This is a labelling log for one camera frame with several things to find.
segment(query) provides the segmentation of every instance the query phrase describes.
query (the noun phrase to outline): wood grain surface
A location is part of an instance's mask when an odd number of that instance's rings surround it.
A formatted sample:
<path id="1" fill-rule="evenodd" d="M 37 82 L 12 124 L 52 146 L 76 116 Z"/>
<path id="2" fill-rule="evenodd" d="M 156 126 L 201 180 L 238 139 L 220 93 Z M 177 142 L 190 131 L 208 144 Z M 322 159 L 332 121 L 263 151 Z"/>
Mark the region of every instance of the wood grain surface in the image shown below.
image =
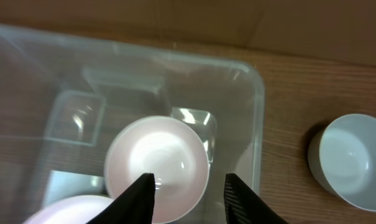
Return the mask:
<path id="1" fill-rule="evenodd" d="M 48 29 L 61 32 L 67 28 Z M 375 67 L 233 47 L 130 39 L 83 29 L 67 32 L 233 58 L 253 65 L 266 88 L 262 199 L 290 223 L 376 223 L 376 213 L 354 208 L 322 189 L 311 176 L 306 162 L 310 139 L 332 120 L 348 113 L 376 117 Z M 97 165 L 95 161 L 89 162 L 91 166 Z M 76 172 L 83 169 L 85 167 L 77 166 Z"/>

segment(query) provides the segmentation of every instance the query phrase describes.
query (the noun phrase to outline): cup rim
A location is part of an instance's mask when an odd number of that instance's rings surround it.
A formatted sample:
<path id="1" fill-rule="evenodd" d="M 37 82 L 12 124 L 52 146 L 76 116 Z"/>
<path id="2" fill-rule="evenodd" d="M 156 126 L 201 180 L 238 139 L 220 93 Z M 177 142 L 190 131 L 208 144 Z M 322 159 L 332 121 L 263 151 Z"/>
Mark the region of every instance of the cup rim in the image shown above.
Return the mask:
<path id="1" fill-rule="evenodd" d="M 321 160 L 321 156 L 320 156 L 320 153 L 321 153 L 321 148 L 322 148 L 322 143 L 324 142 L 324 133 L 330 129 L 330 127 L 332 126 L 332 124 L 335 124 L 336 122 L 339 122 L 340 120 L 342 119 L 347 119 L 347 118 L 351 118 L 351 117 L 363 117 L 363 118 L 366 118 L 366 119 L 371 119 L 373 121 L 376 121 L 376 118 L 373 117 L 373 116 L 370 116 L 370 115 L 367 115 L 367 114 L 360 114 L 360 113 L 352 113 L 352 114 L 345 114 L 343 116 L 340 116 L 338 118 L 336 118 L 334 121 L 332 121 L 330 124 L 327 125 L 327 127 L 323 130 L 323 133 L 321 135 L 321 138 L 320 138 L 320 141 L 319 141 L 319 162 L 320 162 L 320 166 L 321 166 L 321 169 L 322 169 L 322 173 L 324 175 L 324 178 L 326 178 L 327 180 L 327 183 L 328 185 L 332 188 L 332 190 L 340 197 L 342 198 L 344 201 L 348 202 L 349 204 L 359 208 L 359 209 L 362 209 L 362 210 L 366 210 L 366 211 L 370 211 L 370 212 L 376 212 L 376 209 L 368 209 L 368 208 L 364 208 L 364 207 L 361 207 L 359 205 L 356 205 L 352 202 L 350 202 L 348 199 L 346 199 L 343 195 L 341 195 L 330 183 L 327 175 L 324 173 L 324 169 L 323 169 L 323 163 L 322 163 L 322 160 Z"/>
<path id="2" fill-rule="evenodd" d="M 138 120 L 132 122 L 131 124 L 128 124 L 113 139 L 113 142 L 110 145 L 110 147 L 108 149 L 108 152 L 106 153 L 106 158 L 105 158 L 105 163 L 104 163 L 104 182 L 105 182 L 105 188 L 106 188 L 106 190 L 107 190 L 110 198 L 114 198 L 113 193 L 112 193 L 112 191 L 109 188 L 110 184 L 109 184 L 109 178 L 108 178 L 110 155 L 112 154 L 113 150 L 115 150 L 115 145 L 116 145 L 116 143 L 117 143 L 117 141 L 118 141 L 119 138 L 121 138 L 129 129 L 131 129 L 135 125 L 137 125 L 137 124 L 139 124 L 139 123 L 141 123 L 143 121 L 146 121 L 148 119 L 169 119 L 169 120 L 175 121 L 175 122 L 177 122 L 179 124 L 182 124 L 186 128 L 188 128 L 190 130 L 190 132 L 192 132 L 194 134 L 194 136 L 196 136 L 197 140 L 200 141 L 200 142 L 202 142 L 201 139 L 199 138 L 199 136 L 196 134 L 196 132 L 193 129 L 191 129 L 188 125 L 186 125 L 185 123 L 183 123 L 180 120 L 177 120 L 177 119 L 169 117 L 169 116 L 147 116 L 147 117 L 138 119 Z M 206 164 L 207 165 L 207 169 L 206 169 L 207 170 L 207 172 L 206 172 L 206 183 L 204 185 L 204 188 L 203 188 L 203 191 L 202 191 L 200 197 L 198 197 L 196 203 L 189 210 L 187 210 L 183 215 L 179 216 L 178 218 L 176 218 L 174 220 L 169 220 L 169 221 L 163 222 L 163 223 L 174 222 L 174 221 L 177 221 L 178 219 L 184 217 L 186 214 L 188 214 L 189 212 L 191 212 L 192 209 L 194 209 L 197 206 L 197 204 L 200 202 L 200 200 L 203 198 L 203 195 L 204 195 L 204 193 L 205 193 L 205 191 L 207 189 L 207 186 L 208 186 L 209 168 L 210 168 L 210 164 L 209 164 L 209 161 L 208 161 L 208 155 L 207 155 L 207 153 L 205 153 L 205 155 L 206 155 L 206 159 L 207 159 L 207 164 Z"/>

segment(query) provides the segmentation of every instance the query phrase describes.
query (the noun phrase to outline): white bowl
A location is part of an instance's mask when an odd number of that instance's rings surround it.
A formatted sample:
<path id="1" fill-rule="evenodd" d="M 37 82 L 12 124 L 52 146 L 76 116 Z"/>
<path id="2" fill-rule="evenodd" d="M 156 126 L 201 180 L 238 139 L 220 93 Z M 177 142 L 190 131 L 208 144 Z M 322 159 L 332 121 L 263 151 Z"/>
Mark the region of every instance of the white bowl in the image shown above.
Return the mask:
<path id="1" fill-rule="evenodd" d="M 308 162 L 326 190 L 376 212 L 376 118 L 349 114 L 336 119 L 312 139 Z"/>
<path id="2" fill-rule="evenodd" d="M 152 116 L 124 128 L 113 141 L 105 162 L 105 183 L 117 198 L 143 173 L 155 174 L 152 221 L 167 223 L 186 215 L 207 186 L 209 164 L 203 143 L 187 125 Z"/>
<path id="3" fill-rule="evenodd" d="M 82 195 L 63 199 L 32 215 L 24 224 L 85 224 L 107 208 L 113 199 Z"/>

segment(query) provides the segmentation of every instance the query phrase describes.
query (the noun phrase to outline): clear plastic bin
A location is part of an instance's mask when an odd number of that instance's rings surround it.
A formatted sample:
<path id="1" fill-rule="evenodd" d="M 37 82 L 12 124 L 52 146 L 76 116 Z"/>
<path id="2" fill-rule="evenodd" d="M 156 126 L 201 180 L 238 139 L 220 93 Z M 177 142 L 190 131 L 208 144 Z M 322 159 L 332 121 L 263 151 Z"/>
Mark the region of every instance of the clear plastic bin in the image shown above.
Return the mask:
<path id="1" fill-rule="evenodd" d="M 185 122 L 208 150 L 206 193 L 176 223 L 224 223 L 226 173 L 259 193 L 264 94 L 243 62 L 0 26 L 0 223 L 105 194 L 113 138 L 151 115 Z"/>

